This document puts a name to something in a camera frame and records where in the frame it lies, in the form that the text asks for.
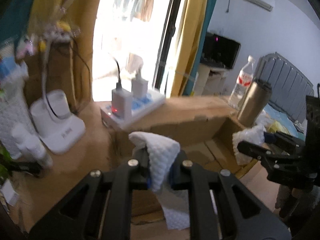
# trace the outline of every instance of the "charging cable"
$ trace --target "charging cable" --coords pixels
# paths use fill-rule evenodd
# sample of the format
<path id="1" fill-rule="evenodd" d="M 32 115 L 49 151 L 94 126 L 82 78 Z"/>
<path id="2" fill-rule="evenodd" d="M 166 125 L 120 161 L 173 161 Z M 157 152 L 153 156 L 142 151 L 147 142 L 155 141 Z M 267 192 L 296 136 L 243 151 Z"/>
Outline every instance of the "charging cable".
<path id="1" fill-rule="evenodd" d="M 113 58 L 113 60 L 117 63 L 117 67 L 118 67 L 118 83 L 116 85 L 116 89 L 120 90 L 122 89 L 122 85 L 121 85 L 121 77 L 120 77 L 120 67 L 119 67 L 119 62 L 116 60 L 116 58 L 114 56 L 112 56 L 110 53 L 109 55 Z"/>
<path id="2" fill-rule="evenodd" d="M 53 115 L 58 118 L 59 120 L 64 120 L 67 119 L 71 116 L 71 113 L 68 113 L 64 116 L 59 116 L 55 113 L 55 111 L 53 110 L 48 95 L 47 95 L 47 79 L 48 79 L 48 64 L 50 61 L 50 50 L 51 50 L 51 46 L 53 44 L 52 40 L 48 40 L 47 41 L 47 47 L 45 49 L 44 55 L 43 55 L 43 69 L 42 69 L 42 81 L 41 81 L 41 87 L 42 87 L 42 95 L 43 95 L 43 101 L 46 103 L 46 105 L 50 108 L 51 112 L 53 113 Z"/>

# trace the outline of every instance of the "white container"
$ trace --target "white container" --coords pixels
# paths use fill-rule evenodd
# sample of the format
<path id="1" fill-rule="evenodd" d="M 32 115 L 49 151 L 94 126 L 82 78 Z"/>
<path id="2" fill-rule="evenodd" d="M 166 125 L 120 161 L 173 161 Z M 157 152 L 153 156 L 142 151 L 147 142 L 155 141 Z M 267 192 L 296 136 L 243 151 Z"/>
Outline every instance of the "white container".
<path id="1" fill-rule="evenodd" d="M 53 90 L 47 94 L 51 111 L 46 99 L 35 101 L 30 113 L 39 132 L 40 139 L 55 154 L 69 150 L 85 133 L 84 122 L 69 110 L 65 93 Z"/>
<path id="2" fill-rule="evenodd" d="M 35 162 L 36 160 L 26 148 L 26 141 L 28 140 L 28 137 L 32 135 L 25 129 L 24 125 L 22 123 L 17 123 L 11 130 L 11 135 L 23 157 L 25 157 L 28 162 Z"/>
<path id="3" fill-rule="evenodd" d="M 222 77 L 221 72 L 217 72 L 208 77 L 202 95 L 215 95 L 219 93 L 219 84 Z"/>
<path id="4" fill-rule="evenodd" d="M 26 148 L 42 167 L 51 168 L 53 166 L 52 158 L 36 135 L 32 135 L 28 138 L 26 141 Z"/>
<path id="5" fill-rule="evenodd" d="M 198 78 L 195 81 L 193 95 L 201 96 L 204 90 L 205 84 L 207 83 L 207 80 L 209 77 L 210 68 L 204 64 L 199 64 L 197 73 L 198 73 Z"/>

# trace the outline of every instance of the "wire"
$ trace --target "wire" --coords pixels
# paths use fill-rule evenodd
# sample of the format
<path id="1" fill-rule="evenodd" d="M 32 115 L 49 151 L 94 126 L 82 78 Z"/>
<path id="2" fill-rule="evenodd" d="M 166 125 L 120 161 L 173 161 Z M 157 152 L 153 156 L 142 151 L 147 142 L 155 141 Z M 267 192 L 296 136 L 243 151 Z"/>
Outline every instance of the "wire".
<path id="1" fill-rule="evenodd" d="M 228 2 L 228 8 L 227 8 L 227 10 L 226 10 L 226 13 L 229 12 L 229 6 L 230 6 L 230 0 L 229 0 L 229 2 Z"/>
<path id="2" fill-rule="evenodd" d="M 89 103 L 91 102 L 91 94 L 92 94 L 92 84 L 91 84 L 91 71 L 90 71 L 90 68 L 88 66 L 88 64 L 86 63 L 86 61 L 80 56 L 80 54 L 78 53 L 78 51 L 76 51 L 73 47 L 71 47 L 72 51 L 78 56 L 78 58 L 82 61 L 82 63 L 84 64 L 84 66 L 87 68 L 88 72 L 89 72 L 89 75 L 88 75 L 88 79 L 89 79 L 89 90 L 90 90 L 90 98 L 89 100 L 87 100 L 87 102 L 84 104 L 84 107 L 79 107 L 78 109 L 76 109 L 76 114 L 79 114 L 84 108 L 86 108 Z"/>
<path id="3" fill-rule="evenodd" d="M 120 78 L 120 67 L 119 67 L 119 62 L 116 60 L 116 58 L 114 56 L 112 56 L 110 53 L 109 55 L 113 58 L 113 60 L 117 63 L 117 67 L 118 67 L 118 82 L 121 83 L 121 78 Z"/>
<path id="4" fill-rule="evenodd" d="M 49 58 L 48 58 L 48 62 L 44 65 L 44 73 L 45 74 L 45 79 L 47 80 L 48 79 L 48 75 L 49 75 L 49 68 L 48 68 L 48 65 L 49 65 L 49 62 L 50 62 L 50 53 L 49 53 Z M 50 101 L 49 101 L 49 98 L 48 98 L 48 94 L 47 94 L 47 82 L 45 82 L 45 87 L 44 87 L 44 94 L 45 94 L 45 99 L 47 101 L 47 104 L 50 108 L 50 110 L 52 111 L 53 115 L 55 117 L 57 117 L 59 120 L 64 120 L 64 119 L 67 119 L 71 116 L 71 112 L 69 114 L 66 114 L 64 116 L 59 116 L 56 114 L 56 112 L 53 110 L 51 104 L 50 104 Z"/>
<path id="5" fill-rule="evenodd" d="M 317 91 L 318 91 L 318 99 L 320 99 L 320 83 L 317 85 Z"/>
<path id="6" fill-rule="evenodd" d="M 92 84 L 91 84 L 91 71 L 90 71 L 90 68 L 89 68 L 88 64 L 85 62 L 85 60 L 84 60 L 84 59 L 80 56 L 80 54 L 77 52 L 78 44 L 77 44 L 76 40 L 75 40 L 73 37 L 72 37 L 72 39 L 73 39 L 73 41 L 74 41 L 74 44 L 75 44 L 75 46 L 76 46 L 76 49 L 74 49 L 74 48 L 71 46 L 71 44 L 70 44 L 70 48 L 72 49 L 72 51 L 74 52 L 74 54 L 75 54 L 77 57 L 79 57 L 79 59 L 82 61 L 82 63 L 84 64 L 84 66 L 87 68 L 87 70 L 88 70 L 88 72 L 89 72 L 88 79 L 89 79 L 89 87 L 90 87 L 90 94 L 91 94 Z M 54 45 L 53 45 L 52 47 L 53 47 L 57 52 L 59 52 L 61 55 L 65 56 L 65 57 L 70 57 L 70 54 L 67 54 L 67 53 L 62 52 L 62 51 L 59 49 L 59 47 L 54 46 Z M 58 119 L 63 120 L 63 119 L 66 119 L 66 118 L 68 118 L 68 117 L 70 116 L 70 115 L 69 115 L 69 116 L 58 116 L 58 115 L 55 113 L 55 111 L 53 110 L 53 108 L 51 107 L 47 95 L 46 95 L 46 99 L 47 99 L 49 108 L 50 108 L 50 110 L 52 111 L 52 113 L 54 114 L 55 117 L 57 117 Z M 89 100 L 87 100 L 86 103 L 80 104 L 79 108 L 76 108 L 75 110 L 73 110 L 72 113 L 75 114 L 75 115 L 78 115 L 84 108 L 86 108 L 86 107 L 88 106 L 88 104 L 90 103 L 90 101 L 91 101 L 91 98 L 90 98 Z"/>

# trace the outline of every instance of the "plastic bottle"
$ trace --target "plastic bottle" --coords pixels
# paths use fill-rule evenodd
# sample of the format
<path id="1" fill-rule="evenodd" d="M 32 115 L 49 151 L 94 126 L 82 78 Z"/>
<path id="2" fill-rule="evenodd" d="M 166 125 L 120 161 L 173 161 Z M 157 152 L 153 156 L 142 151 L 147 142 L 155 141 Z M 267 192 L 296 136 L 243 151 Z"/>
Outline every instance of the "plastic bottle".
<path id="1" fill-rule="evenodd" d="M 42 167 L 51 168 L 53 166 L 52 158 L 36 135 L 32 135 L 28 138 L 28 141 L 26 141 L 26 148 Z"/>
<path id="2" fill-rule="evenodd" d="M 11 136 L 13 137 L 18 149 L 20 150 L 22 156 L 27 160 L 27 162 L 35 162 L 36 160 L 26 148 L 26 141 L 28 137 L 32 136 L 21 123 L 17 123 L 11 130 Z"/>
<path id="3" fill-rule="evenodd" d="M 235 88 L 233 89 L 229 98 L 228 104 L 237 110 L 239 109 L 239 102 L 241 98 L 252 82 L 254 63 L 255 59 L 252 56 L 249 56 L 248 63 L 245 64 L 244 67 L 240 70 Z"/>

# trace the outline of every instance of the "tv screen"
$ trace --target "tv screen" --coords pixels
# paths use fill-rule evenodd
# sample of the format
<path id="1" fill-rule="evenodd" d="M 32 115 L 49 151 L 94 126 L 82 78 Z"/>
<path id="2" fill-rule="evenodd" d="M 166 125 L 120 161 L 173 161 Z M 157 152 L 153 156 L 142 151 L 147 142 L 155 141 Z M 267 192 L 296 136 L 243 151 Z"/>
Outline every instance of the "tv screen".
<path id="1" fill-rule="evenodd" d="M 200 63 L 211 67 L 233 69 L 240 46 L 239 42 L 207 32 Z"/>

